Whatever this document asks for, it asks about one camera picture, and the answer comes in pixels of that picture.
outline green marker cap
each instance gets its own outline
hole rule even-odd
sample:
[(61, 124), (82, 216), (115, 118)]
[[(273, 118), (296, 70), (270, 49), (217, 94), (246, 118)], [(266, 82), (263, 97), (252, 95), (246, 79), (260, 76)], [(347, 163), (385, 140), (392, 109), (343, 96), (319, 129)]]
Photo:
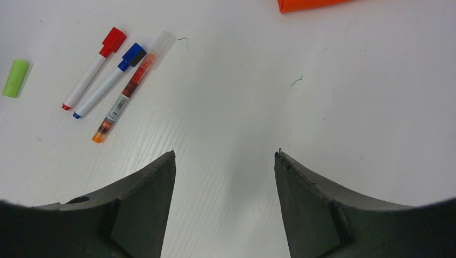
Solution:
[(11, 66), (10, 74), (3, 88), (3, 96), (16, 98), (19, 93), (20, 85), (29, 68), (29, 63), (24, 60), (14, 60)]

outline barcode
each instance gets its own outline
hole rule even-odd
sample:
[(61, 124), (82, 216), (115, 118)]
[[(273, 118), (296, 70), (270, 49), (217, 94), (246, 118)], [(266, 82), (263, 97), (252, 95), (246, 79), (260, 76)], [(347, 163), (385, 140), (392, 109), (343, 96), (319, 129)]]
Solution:
[(117, 117), (122, 112), (122, 109), (128, 100), (129, 100), (129, 98), (127, 96), (121, 95), (117, 99), (117, 101), (116, 101), (115, 105), (112, 107), (111, 111), (109, 111), (109, 114), (106, 116), (106, 118), (108, 118), (109, 120), (112, 120), (113, 122), (116, 121)]

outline orange cloth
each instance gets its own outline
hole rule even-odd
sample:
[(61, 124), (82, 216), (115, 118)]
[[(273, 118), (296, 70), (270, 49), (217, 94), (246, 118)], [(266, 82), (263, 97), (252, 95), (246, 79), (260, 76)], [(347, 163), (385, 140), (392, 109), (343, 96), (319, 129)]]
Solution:
[(278, 0), (280, 12), (293, 12), (304, 9), (324, 7), (332, 4), (340, 4), (351, 0)]

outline blue marker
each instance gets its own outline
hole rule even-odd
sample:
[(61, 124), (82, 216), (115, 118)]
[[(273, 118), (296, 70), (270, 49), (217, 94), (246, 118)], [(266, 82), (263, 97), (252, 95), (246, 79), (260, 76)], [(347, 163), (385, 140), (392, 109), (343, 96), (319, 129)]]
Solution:
[(108, 78), (100, 85), (100, 87), (89, 97), (83, 104), (81, 104), (73, 114), (73, 117), (79, 119), (84, 117), (97, 103), (98, 101), (111, 89), (111, 87), (120, 79), (122, 74), (128, 69), (128, 67), (135, 67), (141, 59), (146, 55), (146, 51), (138, 44), (133, 44), (132, 47), (122, 56), (124, 59), (117, 66)]

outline white surface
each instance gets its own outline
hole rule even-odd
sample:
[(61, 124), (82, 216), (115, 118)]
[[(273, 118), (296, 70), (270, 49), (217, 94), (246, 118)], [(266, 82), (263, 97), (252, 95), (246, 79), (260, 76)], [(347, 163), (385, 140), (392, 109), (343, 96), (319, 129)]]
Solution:
[[(164, 29), (189, 40), (97, 145), (133, 70), (83, 120), (60, 106), (112, 26), (129, 36), (119, 53), (135, 41), (150, 48)], [(455, 1), (281, 15), (274, 0), (11, 0), (0, 3), (0, 35), (0, 81), (13, 59), (33, 62), (20, 98), (0, 99), (0, 198), (67, 202), (173, 149), (162, 257), (289, 256), (279, 147), (379, 199), (421, 205), (456, 193)]]
[(63, 104), (67, 107), (74, 108), (76, 103), (78, 103), (79, 99), (82, 97), (84, 92), (87, 90), (90, 82), (95, 78), (100, 68), (105, 63), (106, 58), (102, 55), (96, 55), (95, 60), (93, 63), (87, 68), (85, 73), (77, 82), (76, 86), (74, 86), (73, 90), (71, 91), (70, 95), (68, 95), (67, 99), (63, 102)]
[(95, 86), (95, 92), (80, 101), (80, 103), (76, 106), (74, 113), (81, 116), (82, 118), (86, 116), (87, 112), (89, 112), (99, 101), (104, 97), (106, 93), (114, 86), (114, 84), (120, 79), (120, 77), (124, 74), (124, 71), (120, 70), (119, 68), (115, 68), (107, 78), (104, 79), (104, 82), (101, 85)]

